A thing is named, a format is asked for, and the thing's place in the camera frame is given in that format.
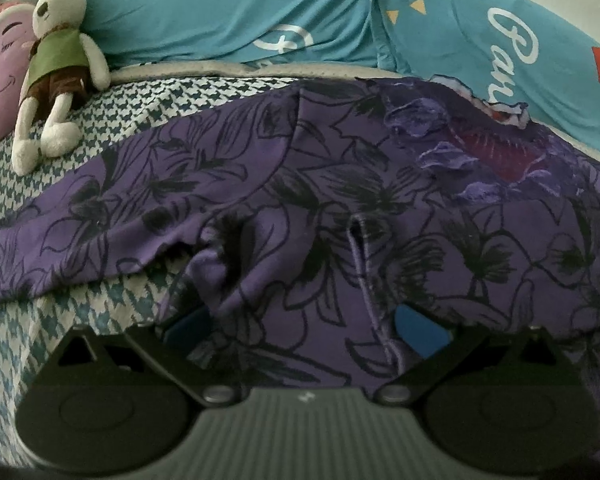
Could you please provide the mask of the beige bunny plush toy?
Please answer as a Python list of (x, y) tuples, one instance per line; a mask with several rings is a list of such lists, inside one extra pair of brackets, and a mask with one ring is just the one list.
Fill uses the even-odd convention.
[(105, 55), (81, 25), (86, 0), (38, 0), (32, 15), (35, 42), (20, 91), (12, 140), (12, 170), (30, 174), (38, 160), (73, 151), (83, 132), (68, 115), (109, 88)]

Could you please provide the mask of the blue cartoon print bedsheet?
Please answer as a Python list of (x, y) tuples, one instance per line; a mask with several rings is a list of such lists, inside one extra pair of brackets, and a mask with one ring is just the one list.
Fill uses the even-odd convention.
[(346, 63), (449, 76), (600, 151), (600, 44), (531, 0), (87, 0), (111, 66)]

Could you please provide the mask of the pink moon plush toy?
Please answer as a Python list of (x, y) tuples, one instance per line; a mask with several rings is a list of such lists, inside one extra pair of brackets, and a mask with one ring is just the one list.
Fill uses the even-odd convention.
[(0, 142), (15, 128), (20, 90), (35, 40), (33, 9), (27, 2), (0, 3)]

